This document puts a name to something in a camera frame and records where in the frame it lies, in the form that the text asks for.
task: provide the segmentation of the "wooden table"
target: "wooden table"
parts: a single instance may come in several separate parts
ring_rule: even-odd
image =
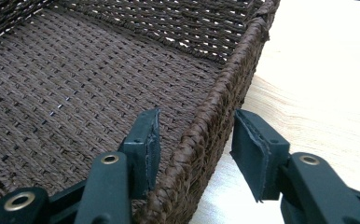
[[[243,109],[327,160],[360,190],[360,2],[283,0]],[[279,202],[256,203],[230,141],[190,223],[283,223]]]

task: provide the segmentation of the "brown woven basket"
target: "brown woven basket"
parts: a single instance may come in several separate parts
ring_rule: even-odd
[[[157,188],[135,220],[188,222],[279,0],[0,0],[0,197],[86,178],[137,114],[161,109]]]

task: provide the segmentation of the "wicker basket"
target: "wicker basket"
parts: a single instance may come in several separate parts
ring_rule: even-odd
[[[188,222],[279,0],[0,0],[0,197],[86,178],[137,114],[161,109],[157,188],[135,220]]]

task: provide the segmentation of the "wood grain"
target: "wood grain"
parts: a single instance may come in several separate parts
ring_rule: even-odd
[[[360,2],[283,0],[270,39],[242,108],[360,190]],[[255,203],[229,146],[190,223],[283,223],[278,202]]]

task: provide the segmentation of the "light wood surface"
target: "light wood surface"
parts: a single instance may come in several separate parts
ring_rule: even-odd
[[[242,108],[360,190],[360,2],[283,0],[270,39]],[[190,223],[283,223],[279,202],[254,201],[229,152],[230,141]]]

